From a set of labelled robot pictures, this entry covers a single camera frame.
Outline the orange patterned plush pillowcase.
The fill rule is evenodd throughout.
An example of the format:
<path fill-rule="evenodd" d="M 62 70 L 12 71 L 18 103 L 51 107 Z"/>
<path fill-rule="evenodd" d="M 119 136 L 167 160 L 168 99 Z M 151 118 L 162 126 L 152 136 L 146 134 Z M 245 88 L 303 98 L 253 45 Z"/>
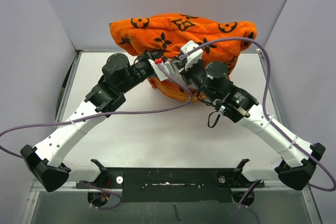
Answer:
<path fill-rule="evenodd" d="M 109 25 L 114 42 L 132 56 L 163 50 L 163 56 L 173 59 L 180 48 L 190 40 L 202 45 L 220 38 L 246 37 L 256 39 L 257 28 L 253 22 L 238 21 L 220 23 L 203 17 L 167 13 L 149 18 L 135 17 L 112 22 Z M 206 64 L 220 61 L 228 67 L 228 79 L 242 51 L 248 49 L 247 41 L 218 42 L 203 48 L 202 59 Z M 178 100 L 189 100 L 189 94 L 170 80 L 148 78 L 154 89 L 165 96 Z"/>

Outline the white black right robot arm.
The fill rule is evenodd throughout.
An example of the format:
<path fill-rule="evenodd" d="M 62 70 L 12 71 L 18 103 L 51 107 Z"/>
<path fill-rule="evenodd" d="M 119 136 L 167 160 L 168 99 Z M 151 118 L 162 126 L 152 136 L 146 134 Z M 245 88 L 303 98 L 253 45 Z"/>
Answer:
<path fill-rule="evenodd" d="M 219 115 L 250 130 L 280 155 L 270 161 L 248 160 L 235 171 L 234 182 L 241 187 L 255 180 L 279 180 L 294 190 L 302 190 L 316 170 L 325 147 L 311 144 L 296 136 L 271 116 L 265 116 L 262 105 L 246 90 L 227 79 L 228 68 L 222 62 L 204 65 L 179 63 L 178 71 L 187 84 L 206 96 L 205 104 L 215 108 Z"/>

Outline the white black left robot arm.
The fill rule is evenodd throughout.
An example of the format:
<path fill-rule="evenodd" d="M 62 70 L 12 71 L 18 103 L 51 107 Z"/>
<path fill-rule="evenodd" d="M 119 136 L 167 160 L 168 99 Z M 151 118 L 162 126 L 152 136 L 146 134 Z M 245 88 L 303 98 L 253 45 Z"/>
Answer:
<path fill-rule="evenodd" d="M 155 77 L 156 61 L 163 51 L 146 52 L 130 63 L 122 53 L 109 56 L 98 83 L 85 96 L 75 112 L 43 141 L 25 145 L 20 153 L 32 174 L 47 192 L 66 182 L 89 182 L 96 188 L 105 185 L 107 169 L 97 160 L 83 164 L 66 161 L 71 149 L 96 125 L 125 103 L 125 93 L 149 77 Z"/>

